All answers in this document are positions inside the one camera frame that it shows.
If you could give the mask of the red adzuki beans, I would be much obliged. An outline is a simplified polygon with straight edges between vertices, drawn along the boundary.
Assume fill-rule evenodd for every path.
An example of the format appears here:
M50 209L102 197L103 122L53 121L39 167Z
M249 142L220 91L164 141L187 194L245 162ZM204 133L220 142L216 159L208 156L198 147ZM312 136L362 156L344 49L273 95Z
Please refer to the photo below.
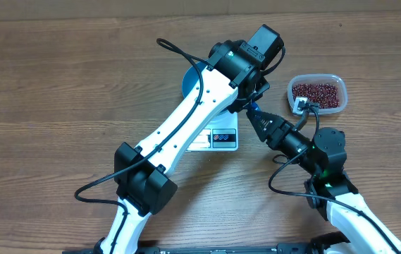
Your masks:
M292 96L306 97L317 103L321 109L332 109L340 106L338 88L330 83L301 83L292 87Z

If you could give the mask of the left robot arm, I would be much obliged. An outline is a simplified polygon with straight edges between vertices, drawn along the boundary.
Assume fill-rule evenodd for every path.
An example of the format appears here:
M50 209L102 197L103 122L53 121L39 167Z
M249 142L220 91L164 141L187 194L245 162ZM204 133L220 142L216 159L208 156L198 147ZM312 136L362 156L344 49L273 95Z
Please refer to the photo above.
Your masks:
M262 25L248 40L215 44L198 65L197 79L171 115L135 147L123 143L114 155L118 210L107 237L95 253L135 253L150 216L160 212L177 191L169 176L195 138L221 111L242 110L259 99L269 85L265 75L275 69L276 55L284 49L281 36Z

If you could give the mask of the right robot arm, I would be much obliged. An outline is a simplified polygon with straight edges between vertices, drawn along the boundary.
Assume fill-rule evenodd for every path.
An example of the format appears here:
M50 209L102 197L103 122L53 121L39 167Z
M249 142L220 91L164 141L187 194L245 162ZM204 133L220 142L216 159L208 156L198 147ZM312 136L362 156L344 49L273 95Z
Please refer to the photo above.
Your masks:
M313 238L304 251L401 253L401 241L369 209L344 170L345 134L320 126L315 128L313 138L300 133L310 114L319 118L313 107L306 107L301 119L292 124L279 115L256 109L246 113L260 141L287 159L285 166L296 164L310 175L301 196L337 229Z

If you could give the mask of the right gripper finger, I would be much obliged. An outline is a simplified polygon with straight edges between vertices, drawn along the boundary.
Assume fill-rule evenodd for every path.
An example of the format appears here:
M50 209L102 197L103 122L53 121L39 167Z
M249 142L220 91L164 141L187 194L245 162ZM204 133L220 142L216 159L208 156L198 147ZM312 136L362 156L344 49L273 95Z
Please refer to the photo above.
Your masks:
M247 118L255 129L269 129L282 126L285 119L277 114L271 114L264 111L248 110Z
M272 139L274 131L272 114L248 114L251 125L253 126L260 141L264 142Z

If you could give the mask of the clear plastic container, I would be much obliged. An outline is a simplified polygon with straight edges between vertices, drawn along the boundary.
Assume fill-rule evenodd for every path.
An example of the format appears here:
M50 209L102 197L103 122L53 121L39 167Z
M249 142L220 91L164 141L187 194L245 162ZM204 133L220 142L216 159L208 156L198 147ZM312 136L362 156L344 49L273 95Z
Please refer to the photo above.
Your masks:
M293 108L295 99L292 96L292 87L301 83L330 83L338 88L338 98L340 106L332 109L319 109L319 115L336 114L341 112L348 102L347 88L344 81L335 74L304 74L295 76L289 83L287 88L288 103Z

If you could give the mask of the white digital kitchen scale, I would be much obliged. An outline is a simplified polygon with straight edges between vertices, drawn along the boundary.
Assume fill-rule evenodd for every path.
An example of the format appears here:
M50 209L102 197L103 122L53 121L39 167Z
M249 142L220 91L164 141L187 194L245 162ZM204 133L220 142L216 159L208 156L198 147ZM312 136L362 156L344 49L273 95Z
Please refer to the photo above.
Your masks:
M187 148L191 152L231 152L238 149L237 113L215 116Z

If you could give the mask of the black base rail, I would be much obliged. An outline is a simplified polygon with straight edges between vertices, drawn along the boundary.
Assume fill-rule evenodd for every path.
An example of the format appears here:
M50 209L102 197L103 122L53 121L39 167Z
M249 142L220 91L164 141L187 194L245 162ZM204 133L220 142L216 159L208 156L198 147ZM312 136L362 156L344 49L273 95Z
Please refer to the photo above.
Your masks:
M137 254L313 254L309 243L279 243L277 246L232 248L159 248L141 247Z

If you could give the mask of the blue metal bowl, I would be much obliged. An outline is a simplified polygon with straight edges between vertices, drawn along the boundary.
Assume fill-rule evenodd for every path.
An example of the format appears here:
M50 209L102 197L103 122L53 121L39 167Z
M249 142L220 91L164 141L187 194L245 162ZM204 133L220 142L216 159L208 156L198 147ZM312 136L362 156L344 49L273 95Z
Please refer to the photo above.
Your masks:
M193 87L197 84L199 81L199 76L198 73L195 70L194 66L191 66L188 68L186 71L185 75L183 76L182 80L182 95L184 98L186 98Z

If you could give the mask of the blue plastic measuring scoop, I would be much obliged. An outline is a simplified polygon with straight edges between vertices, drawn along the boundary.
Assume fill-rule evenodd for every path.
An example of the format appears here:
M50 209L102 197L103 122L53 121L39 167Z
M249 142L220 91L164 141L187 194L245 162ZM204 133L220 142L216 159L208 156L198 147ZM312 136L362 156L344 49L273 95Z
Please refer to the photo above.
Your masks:
M261 111L259 105L256 102L251 103L250 108L252 111Z

